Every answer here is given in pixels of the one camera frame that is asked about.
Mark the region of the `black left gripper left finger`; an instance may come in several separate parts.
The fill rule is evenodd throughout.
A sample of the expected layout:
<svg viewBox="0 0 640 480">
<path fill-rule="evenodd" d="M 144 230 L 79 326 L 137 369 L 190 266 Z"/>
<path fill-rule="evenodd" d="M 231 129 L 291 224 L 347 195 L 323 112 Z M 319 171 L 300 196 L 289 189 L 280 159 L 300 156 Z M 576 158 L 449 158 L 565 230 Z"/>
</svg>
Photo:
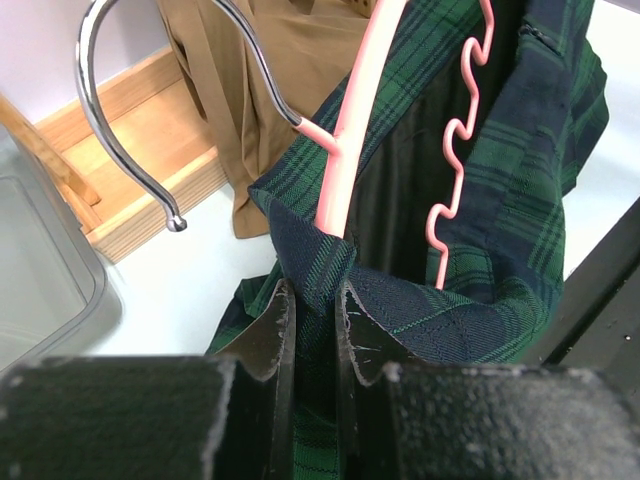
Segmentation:
<svg viewBox="0 0 640 480">
<path fill-rule="evenodd" d="M 211 356 L 53 357 L 1 379 L 5 479 L 290 479 L 296 302 Z"/>
</svg>

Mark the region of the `pink plastic hanger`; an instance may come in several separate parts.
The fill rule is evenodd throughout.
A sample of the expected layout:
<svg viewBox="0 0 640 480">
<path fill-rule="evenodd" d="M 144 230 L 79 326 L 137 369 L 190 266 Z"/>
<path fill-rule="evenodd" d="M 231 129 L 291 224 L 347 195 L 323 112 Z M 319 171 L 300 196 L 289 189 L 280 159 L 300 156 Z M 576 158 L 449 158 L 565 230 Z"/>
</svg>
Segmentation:
<svg viewBox="0 0 640 480">
<path fill-rule="evenodd" d="M 295 130 L 321 146 L 328 154 L 323 183 L 319 195 L 315 225 L 326 234 L 342 237 L 345 232 L 356 168 L 359 164 L 365 133 L 371 116 L 376 91 L 393 37 L 405 9 L 402 1 L 379 1 L 373 9 L 361 41 L 356 60 L 341 103 L 336 127 L 327 132 L 291 108 L 282 96 L 275 77 L 269 69 L 253 27 L 240 9 L 231 1 L 219 1 L 217 7 L 241 31 L 259 67 L 270 99 L 281 117 Z M 435 204 L 426 220 L 425 235 L 429 245 L 440 254 L 435 285 L 445 284 L 450 249 L 439 239 L 436 222 L 439 218 L 453 219 L 459 210 L 464 182 L 464 166 L 455 153 L 454 140 L 469 140 L 475 130 L 480 105 L 480 90 L 473 73 L 474 66 L 485 65 L 490 57 L 495 31 L 495 16 L 489 0 L 479 2 L 484 23 L 484 38 L 468 38 L 463 45 L 460 70 L 470 95 L 466 120 L 451 119 L 443 134 L 443 155 L 455 172 L 449 204 Z M 93 1 L 84 14 L 75 47 L 75 80 L 85 117 L 96 138 L 119 168 L 153 197 L 162 207 L 165 226 L 171 232 L 186 229 L 177 201 L 159 182 L 149 175 L 129 155 L 116 138 L 101 108 L 94 76 L 94 51 L 99 28 L 112 8 L 110 1 Z"/>
</svg>

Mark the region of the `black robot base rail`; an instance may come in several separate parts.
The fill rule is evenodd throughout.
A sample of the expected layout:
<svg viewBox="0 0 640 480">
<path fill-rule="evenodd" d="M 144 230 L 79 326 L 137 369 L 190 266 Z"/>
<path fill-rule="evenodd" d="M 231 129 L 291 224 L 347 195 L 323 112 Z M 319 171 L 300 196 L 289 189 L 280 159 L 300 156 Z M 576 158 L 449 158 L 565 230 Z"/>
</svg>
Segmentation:
<svg viewBox="0 0 640 480">
<path fill-rule="evenodd" d="M 638 203 L 566 280 L 555 319 L 523 362 L 595 368 L 639 392 Z"/>
</svg>

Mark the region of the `green plaid garment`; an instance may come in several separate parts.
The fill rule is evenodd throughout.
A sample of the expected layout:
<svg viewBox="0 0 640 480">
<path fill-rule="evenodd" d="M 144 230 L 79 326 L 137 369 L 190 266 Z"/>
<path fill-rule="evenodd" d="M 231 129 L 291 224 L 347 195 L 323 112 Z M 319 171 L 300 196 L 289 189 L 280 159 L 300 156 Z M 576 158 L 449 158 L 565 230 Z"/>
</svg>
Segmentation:
<svg viewBox="0 0 640 480">
<path fill-rule="evenodd" d="M 449 204 L 455 173 L 447 123 L 465 119 L 466 40 L 483 39 L 475 1 L 412 1 L 399 22 L 363 142 L 343 237 L 314 225 L 326 155 L 305 137 L 249 186 L 277 260 L 244 280 L 212 350 L 250 325 L 280 279 L 296 295 L 293 475 L 340 477 L 335 413 L 335 296 L 349 281 L 365 310 L 427 361 L 511 363 L 544 332 L 563 292 L 564 196 L 609 119 L 606 74 L 586 32 L 589 1 L 496 1 L 473 135 L 456 139 L 463 169 L 453 218 L 435 233 L 445 279 L 425 235 Z"/>
</svg>

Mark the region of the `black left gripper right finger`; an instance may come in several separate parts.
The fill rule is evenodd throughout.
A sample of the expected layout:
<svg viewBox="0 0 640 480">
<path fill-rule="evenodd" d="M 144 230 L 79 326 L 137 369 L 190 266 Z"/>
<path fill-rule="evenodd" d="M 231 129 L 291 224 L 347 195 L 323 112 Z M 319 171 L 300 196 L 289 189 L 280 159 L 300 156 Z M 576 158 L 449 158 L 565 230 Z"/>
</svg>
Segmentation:
<svg viewBox="0 0 640 480">
<path fill-rule="evenodd" d="M 435 365 L 350 284 L 335 302 L 344 479 L 635 479 L 639 424 L 581 368 Z"/>
</svg>

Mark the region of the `tan brown skirt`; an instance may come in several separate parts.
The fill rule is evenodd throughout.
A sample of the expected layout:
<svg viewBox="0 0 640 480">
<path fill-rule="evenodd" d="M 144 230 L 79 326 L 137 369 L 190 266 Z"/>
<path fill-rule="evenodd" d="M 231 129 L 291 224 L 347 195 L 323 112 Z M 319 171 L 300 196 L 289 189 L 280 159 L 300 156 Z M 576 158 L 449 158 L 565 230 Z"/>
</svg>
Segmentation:
<svg viewBox="0 0 640 480">
<path fill-rule="evenodd" d="M 285 101 L 306 118 L 350 71 L 368 20 L 345 1 L 240 1 Z M 268 231 L 248 188 L 297 133 L 276 111 L 239 28 L 210 1 L 157 4 L 187 88 L 234 190 L 240 239 Z"/>
</svg>

